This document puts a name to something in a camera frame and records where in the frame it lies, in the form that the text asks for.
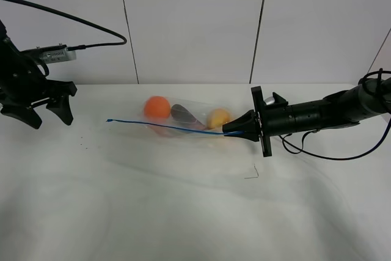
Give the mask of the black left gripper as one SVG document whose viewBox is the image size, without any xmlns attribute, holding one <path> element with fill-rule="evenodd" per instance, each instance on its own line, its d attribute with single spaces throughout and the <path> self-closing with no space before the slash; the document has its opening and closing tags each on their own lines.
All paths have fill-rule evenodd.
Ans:
<svg viewBox="0 0 391 261">
<path fill-rule="evenodd" d="M 48 67 L 19 51 L 10 38 L 1 39 L 1 114 L 34 129 L 42 120 L 32 109 L 46 105 L 60 120 L 71 125 L 69 96 L 76 94 L 73 82 L 47 79 Z"/>
</svg>

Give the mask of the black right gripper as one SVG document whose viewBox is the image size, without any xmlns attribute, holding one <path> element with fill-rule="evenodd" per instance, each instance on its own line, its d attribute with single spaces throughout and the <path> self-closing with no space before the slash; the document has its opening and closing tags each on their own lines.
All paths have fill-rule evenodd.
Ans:
<svg viewBox="0 0 391 261">
<path fill-rule="evenodd" d="M 271 136 L 283 134 L 285 127 L 288 101 L 276 92 L 272 97 L 276 102 L 266 106 L 263 92 L 260 86 L 251 88 L 254 110 L 249 110 L 239 118 L 222 126 L 226 137 L 241 138 L 252 142 L 261 141 L 264 157 L 272 156 Z"/>
</svg>

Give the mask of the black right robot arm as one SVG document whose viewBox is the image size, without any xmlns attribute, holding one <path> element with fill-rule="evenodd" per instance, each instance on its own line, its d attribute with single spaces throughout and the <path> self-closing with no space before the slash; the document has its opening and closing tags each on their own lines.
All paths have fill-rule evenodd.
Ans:
<svg viewBox="0 0 391 261">
<path fill-rule="evenodd" d="M 254 108 L 222 127 L 224 136 L 260 142 L 263 156 L 272 155 L 271 138 L 278 136 L 286 147 L 293 133 L 317 133 L 353 127 L 362 120 L 390 112 L 390 79 L 382 69 L 362 77 L 357 86 L 320 100 L 291 105 L 277 93 L 264 99 L 260 86 L 251 89 Z"/>
</svg>

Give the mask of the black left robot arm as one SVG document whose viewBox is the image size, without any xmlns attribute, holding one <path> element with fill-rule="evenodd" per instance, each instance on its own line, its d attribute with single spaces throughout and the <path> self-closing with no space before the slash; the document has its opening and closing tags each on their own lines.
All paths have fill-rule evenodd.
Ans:
<svg viewBox="0 0 391 261">
<path fill-rule="evenodd" d="M 1 24 L 1 114 L 17 119 L 34 129 L 40 128 L 42 119 L 35 108 L 45 105 L 66 125 L 73 122 L 69 98 L 76 95 L 72 81 L 48 79 L 45 62 L 65 60 L 65 45 L 20 51 Z"/>
</svg>

